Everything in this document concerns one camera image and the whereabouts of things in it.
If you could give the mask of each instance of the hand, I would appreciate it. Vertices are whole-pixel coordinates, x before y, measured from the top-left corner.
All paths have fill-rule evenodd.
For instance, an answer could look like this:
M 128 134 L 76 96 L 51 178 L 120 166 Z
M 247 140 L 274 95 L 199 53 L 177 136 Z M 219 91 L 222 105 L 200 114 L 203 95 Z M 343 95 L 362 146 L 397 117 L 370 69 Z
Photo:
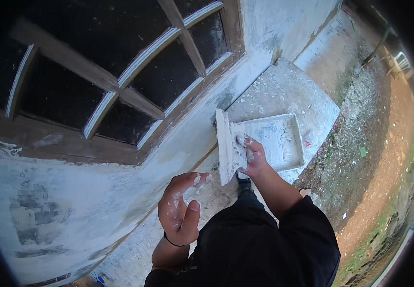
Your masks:
M 158 216 L 167 238 L 173 244 L 190 244 L 199 236 L 200 205 L 192 200 L 186 206 L 183 194 L 189 187 L 199 187 L 210 179 L 209 173 L 185 173 L 173 177 L 164 191 L 157 205 Z
M 247 149 L 247 169 L 240 168 L 239 171 L 250 177 L 259 175 L 268 165 L 263 146 L 249 135 L 238 135 L 237 141 Z

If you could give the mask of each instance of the black pants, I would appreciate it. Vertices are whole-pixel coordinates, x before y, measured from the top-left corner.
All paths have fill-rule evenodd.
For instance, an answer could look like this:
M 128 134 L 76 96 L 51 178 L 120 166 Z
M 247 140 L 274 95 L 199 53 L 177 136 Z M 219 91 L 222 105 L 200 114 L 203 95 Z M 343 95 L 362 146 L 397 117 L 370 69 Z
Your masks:
M 255 192 L 250 187 L 244 187 L 239 193 L 236 202 L 232 207 L 251 207 L 258 210 L 264 210 L 264 205 L 256 198 Z

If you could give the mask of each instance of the glass pane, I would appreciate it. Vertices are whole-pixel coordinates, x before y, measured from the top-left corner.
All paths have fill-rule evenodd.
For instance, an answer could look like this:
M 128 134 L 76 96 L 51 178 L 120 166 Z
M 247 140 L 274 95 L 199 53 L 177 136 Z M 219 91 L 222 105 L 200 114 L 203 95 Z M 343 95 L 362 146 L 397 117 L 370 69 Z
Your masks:
M 170 27 L 157 0 L 37 0 L 25 15 L 116 77 Z
M 212 0 L 175 0 L 178 10 L 183 18 L 188 17 L 200 8 L 212 3 Z
M 19 64 L 27 46 L 5 38 L 0 43 L 0 108 L 5 109 Z
M 227 52 L 220 12 L 213 13 L 189 30 L 206 68 Z
M 166 110 L 198 77 L 185 48 L 177 39 L 138 74 L 130 87 Z
M 152 117 L 118 100 L 104 117 L 97 132 L 108 138 L 137 145 L 155 122 Z
M 28 116 L 83 129 L 105 91 L 40 55 L 22 95 Z

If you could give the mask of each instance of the shoe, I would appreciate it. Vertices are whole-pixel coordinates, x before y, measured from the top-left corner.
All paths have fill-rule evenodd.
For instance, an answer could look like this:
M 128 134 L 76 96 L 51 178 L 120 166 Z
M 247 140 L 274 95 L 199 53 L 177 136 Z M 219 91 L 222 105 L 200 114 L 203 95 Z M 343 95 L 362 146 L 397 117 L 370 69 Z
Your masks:
M 237 182 L 238 182 L 239 194 L 242 193 L 244 190 L 250 190 L 251 192 L 253 192 L 253 190 L 251 189 L 251 179 L 250 178 L 240 179 L 238 177 L 238 172 L 236 172 L 236 178 L 237 178 Z

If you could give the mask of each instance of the left hand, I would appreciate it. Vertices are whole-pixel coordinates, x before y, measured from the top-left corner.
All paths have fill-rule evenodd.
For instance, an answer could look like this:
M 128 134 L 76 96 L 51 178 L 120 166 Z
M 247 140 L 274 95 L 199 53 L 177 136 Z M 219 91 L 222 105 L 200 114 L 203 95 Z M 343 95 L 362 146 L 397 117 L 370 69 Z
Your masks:
M 192 200 L 186 206 L 183 194 L 189 187 L 199 187 L 210 179 L 209 173 L 185 173 L 173 177 L 164 191 L 157 205 L 158 216 L 167 238 L 173 244 L 190 244 L 199 236 L 200 205 Z

